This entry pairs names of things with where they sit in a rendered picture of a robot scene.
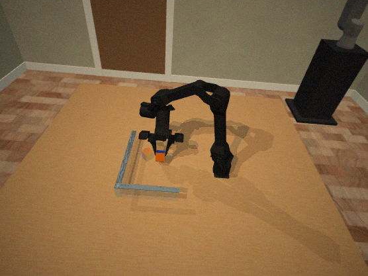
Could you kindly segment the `blue and yellow cube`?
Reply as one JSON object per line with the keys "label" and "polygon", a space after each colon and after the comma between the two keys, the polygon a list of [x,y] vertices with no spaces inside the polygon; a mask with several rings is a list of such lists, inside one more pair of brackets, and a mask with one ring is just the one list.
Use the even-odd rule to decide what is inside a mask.
{"label": "blue and yellow cube", "polygon": [[165,151],[163,150],[156,151],[156,161],[160,161],[160,162],[165,161]]}

